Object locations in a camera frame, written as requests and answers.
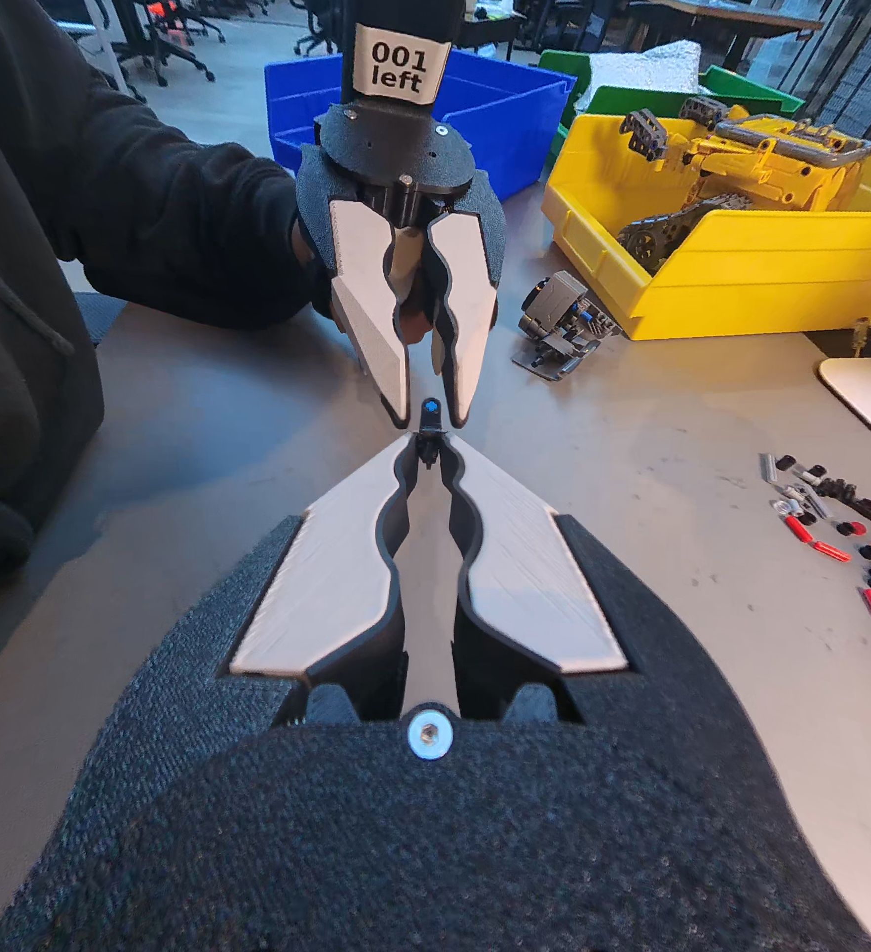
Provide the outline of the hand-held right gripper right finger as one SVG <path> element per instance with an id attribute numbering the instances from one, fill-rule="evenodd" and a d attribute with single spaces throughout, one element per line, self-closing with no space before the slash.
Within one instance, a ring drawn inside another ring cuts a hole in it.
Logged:
<path id="1" fill-rule="evenodd" d="M 502 720 L 523 687 L 579 720 L 567 682 L 630 663 L 562 531 L 560 514 L 455 435 L 443 442 L 450 532 L 462 557 L 453 628 L 460 714 Z"/>

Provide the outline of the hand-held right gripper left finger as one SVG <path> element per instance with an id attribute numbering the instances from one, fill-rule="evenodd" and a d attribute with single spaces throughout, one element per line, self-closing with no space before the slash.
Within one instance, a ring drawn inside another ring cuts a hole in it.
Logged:
<path id="1" fill-rule="evenodd" d="M 258 599 L 229 673 L 342 687 L 361 720 L 395 720 L 405 616 L 394 556 L 409 531 L 415 435 L 404 434 L 313 502 Z"/>

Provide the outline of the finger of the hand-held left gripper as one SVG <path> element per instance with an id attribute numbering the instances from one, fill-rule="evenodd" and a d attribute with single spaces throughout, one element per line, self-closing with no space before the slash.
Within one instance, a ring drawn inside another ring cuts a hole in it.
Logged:
<path id="1" fill-rule="evenodd" d="M 497 303 L 479 218 L 450 212 L 428 227 L 427 278 L 434 292 L 433 364 L 453 426 L 467 422 Z"/>
<path id="2" fill-rule="evenodd" d="M 399 302 L 385 269 L 394 245 L 393 227 L 356 200 L 334 199 L 329 210 L 335 255 L 333 304 L 394 425 L 405 429 L 406 344 L 398 327 Z"/>

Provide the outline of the black connector with blue pin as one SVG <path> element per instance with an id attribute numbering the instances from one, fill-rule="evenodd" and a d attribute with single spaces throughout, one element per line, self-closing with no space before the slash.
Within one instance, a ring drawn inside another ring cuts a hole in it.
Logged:
<path id="1" fill-rule="evenodd" d="M 446 431 L 442 426 L 441 401 L 425 398 L 421 404 L 418 432 L 415 436 L 415 451 L 418 461 L 430 470 L 438 461 Z"/>

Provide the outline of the pile of small toy pieces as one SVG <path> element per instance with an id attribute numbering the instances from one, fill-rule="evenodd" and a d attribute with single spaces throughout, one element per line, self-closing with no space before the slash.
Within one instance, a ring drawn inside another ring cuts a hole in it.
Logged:
<path id="1" fill-rule="evenodd" d="M 792 455 L 761 452 L 758 466 L 778 519 L 807 548 L 849 567 L 871 619 L 871 499 L 856 483 Z"/>

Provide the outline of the person's left hand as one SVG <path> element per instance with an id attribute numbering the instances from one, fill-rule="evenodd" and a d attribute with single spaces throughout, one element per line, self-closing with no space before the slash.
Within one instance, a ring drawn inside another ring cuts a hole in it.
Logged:
<path id="1" fill-rule="evenodd" d="M 432 321 L 425 308 L 422 296 L 410 293 L 400 304 L 398 327 L 404 344 L 407 347 L 423 341 L 432 329 Z"/>

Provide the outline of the grey toy cab assembly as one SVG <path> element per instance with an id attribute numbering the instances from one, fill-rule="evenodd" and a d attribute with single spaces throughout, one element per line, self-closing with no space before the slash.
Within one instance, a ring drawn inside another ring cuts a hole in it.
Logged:
<path id="1" fill-rule="evenodd" d="M 522 311 L 518 327 L 525 341 L 513 363 L 548 382 L 563 380 L 605 340 L 621 334 L 595 296 L 566 270 L 539 282 Z"/>

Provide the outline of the blue bin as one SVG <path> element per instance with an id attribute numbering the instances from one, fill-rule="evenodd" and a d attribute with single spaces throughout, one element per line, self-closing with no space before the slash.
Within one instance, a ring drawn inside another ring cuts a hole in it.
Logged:
<path id="1" fill-rule="evenodd" d="M 334 54 L 264 66 L 270 143 L 290 173 L 314 143 L 314 120 L 339 101 L 342 62 Z M 566 74 L 453 51 L 433 115 L 468 142 L 505 202 L 541 176 L 573 85 Z"/>

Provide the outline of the black office chair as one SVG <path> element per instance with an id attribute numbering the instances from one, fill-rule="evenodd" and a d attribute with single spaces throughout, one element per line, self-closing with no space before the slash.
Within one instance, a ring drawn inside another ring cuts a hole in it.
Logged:
<path id="1" fill-rule="evenodd" d="M 165 89 L 169 84 L 165 70 L 169 60 L 175 57 L 192 65 L 207 82 L 214 84 L 216 76 L 206 64 L 193 52 L 167 38 L 167 29 L 162 29 L 156 15 L 150 12 L 149 7 L 153 4 L 146 1 L 110 2 L 123 35 L 123 40 L 112 44 L 122 78 L 129 81 L 125 65 L 138 61 L 157 86 Z"/>
<path id="2" fill-rule="evenodd" d="M 343 28 L 342 1 L 289 1 L 293 8 L 306 12 L 308 34 L 301 37 L 293 47 L 295 56 L 309 56 L 314 49 L 323 45 L 326 53 L 338 53 L 342 46 L 340 39 Z"/>

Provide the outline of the green bin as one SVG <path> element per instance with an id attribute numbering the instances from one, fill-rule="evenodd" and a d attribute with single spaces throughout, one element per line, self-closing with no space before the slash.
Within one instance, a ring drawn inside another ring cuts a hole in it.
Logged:
<path id="1" fill-rule="evenodd" d="M 541 53 L 538 66 L 575 78 L 574 89 L 550 144 L 548 164 L 553 166 L 577 115 L 580 97 L 591 91 L 590 56 L 547 50 Z M 749 113 L 773 113 L 791 118 L 805 104 L 796 96 L 753 82 L 717 65 L 711 65 L 699 74 L 699 87 L 700 95 L 728 106 L 742 106 Z M 680 91 L 602 86 L 592 93 L 582 113 L 623 116 L 648 109 L 659 118 L 677 118 L 688 97 L 687 92 Z"/>

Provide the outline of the white foam sheet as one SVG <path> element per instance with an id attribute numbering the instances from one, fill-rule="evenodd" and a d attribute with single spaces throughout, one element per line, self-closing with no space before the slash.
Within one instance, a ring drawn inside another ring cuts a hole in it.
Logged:
<path id="1" fill-rule="evenodd" d="M 689 40 L 640 54 L 588 54 L 589 82 L 576 101 L 575 113 L 587 112 L 595 95 L 606 88 L 697 93 L 701 56 L 701 45 Z"/>

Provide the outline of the blue-grey chair seat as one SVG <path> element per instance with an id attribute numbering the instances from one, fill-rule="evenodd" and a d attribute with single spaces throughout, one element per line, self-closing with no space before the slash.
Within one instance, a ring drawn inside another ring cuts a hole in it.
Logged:
<path id="1" fill-rule="evenodd" d="M 97 348 L 128 302 L 100 292 L 73 292 L 73 296 L 89 338 Z"/>

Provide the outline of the yellow toy bulldozer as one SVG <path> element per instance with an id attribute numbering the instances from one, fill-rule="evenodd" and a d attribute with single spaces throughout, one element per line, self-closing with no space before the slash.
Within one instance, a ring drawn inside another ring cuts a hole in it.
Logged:
<path id="1" fill-rule="evenodd" d="M 657 173 L 692 174 L 679 210 L 634 221 L 617 236 L 650 274 L 714 211 L 843 208 L 871 157 L 871 140 L 833 125 L 770 113 L 732 117 L 731 107 L 703 96 L 687 98 L 679 117 L 702 126 L 703 135 L 671 132 L 647 109 L 628 113 L 619 127 Z"/>

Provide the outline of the wooden table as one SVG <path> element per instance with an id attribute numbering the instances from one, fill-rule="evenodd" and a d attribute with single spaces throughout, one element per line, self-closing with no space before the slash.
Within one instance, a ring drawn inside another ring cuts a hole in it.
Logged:
<path id="1" fill-rule="evenodd" d="M 628 2 L 628 23 L 622 53 L 643 52 L 664 42 L 691 38 L 710 27 L 731 38 L 722 68 L 736 72 L 748 45 L 754 40 L 794 34 L 808 41 L 824 23 L 809 17 L 781 13 L 737 2 L 643 1 Z"/>

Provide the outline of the person's black hoodie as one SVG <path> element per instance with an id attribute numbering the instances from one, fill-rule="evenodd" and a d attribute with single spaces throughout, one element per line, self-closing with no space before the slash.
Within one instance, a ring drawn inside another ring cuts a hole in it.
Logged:
<path id="1" fill-rule="evenodd" d="M 96 351 L 58 265 L 0 249 L 0 583 L 37 534 L 103 420 Z"/>

